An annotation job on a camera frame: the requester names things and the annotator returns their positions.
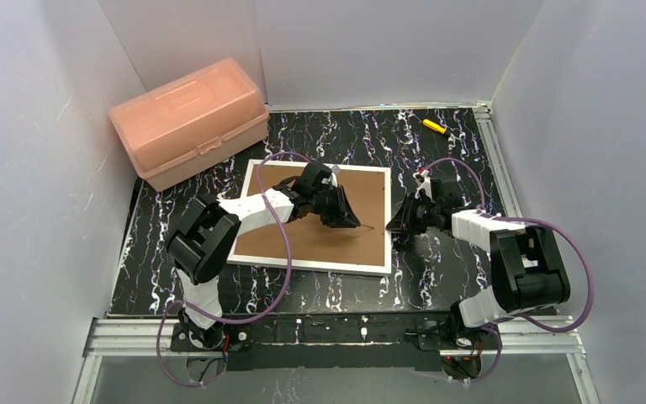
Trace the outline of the white picture frame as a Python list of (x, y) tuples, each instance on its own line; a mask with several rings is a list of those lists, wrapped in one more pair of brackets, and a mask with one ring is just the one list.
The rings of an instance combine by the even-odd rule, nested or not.
[[(258, 194), (256, 172), (260, 159), (250, 159), (240, 193)], [(374, 230), (332, 229), (318, 215), (284, 225), (292, 251), (292, 269), (331, 271), (339, 274), (385, 276), (391, 268), (391, 235), (385, 230), (391, 219), (391, 169), (359, 165), (333, 165), (337, 181), (362, 225)], [(305, 162), (271, 161), (261, 171), (264, 189), (284, 178), (302, 173)], [(275, 225), (250, 231), (234, 243), (228, 263), (286, 268), (283, 238)]]

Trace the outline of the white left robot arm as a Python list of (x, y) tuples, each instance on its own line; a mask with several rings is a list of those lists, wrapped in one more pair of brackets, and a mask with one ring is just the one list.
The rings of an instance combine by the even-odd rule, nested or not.
[(209, 331), (224, 323), (218, 278), (238, 236), (269, 225), (318, 215), (330, 228), (361, 225), (331, 167), (307, 163), (303, 171), (260, 194), (238, 199), (198, 197), (167, 241), (183, 287), (183, 319)]

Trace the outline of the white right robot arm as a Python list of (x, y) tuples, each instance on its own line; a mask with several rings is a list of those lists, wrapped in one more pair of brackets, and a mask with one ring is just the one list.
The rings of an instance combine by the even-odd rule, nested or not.
[(570, 297), (570, 282), (552, 230), (502, 221), (480, 209), (467, 209), (452, 179), (416, 175), (417, 190), (408, 193), (386, 229), (420, 235), (434, 227), (490, 255), (490, 285), (454, 304), (446, 326), (455, 332)]

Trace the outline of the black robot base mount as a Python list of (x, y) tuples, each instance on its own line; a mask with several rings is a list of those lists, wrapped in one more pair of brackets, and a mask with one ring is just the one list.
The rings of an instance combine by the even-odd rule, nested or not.
[(447, 311), (273, 314), (207, 332), (180, 317), (168, 334), (174, 353), (211, 352), (230, 371), (255, 369), (412, 368), (475, 378), (496, 339), (464, 331)]

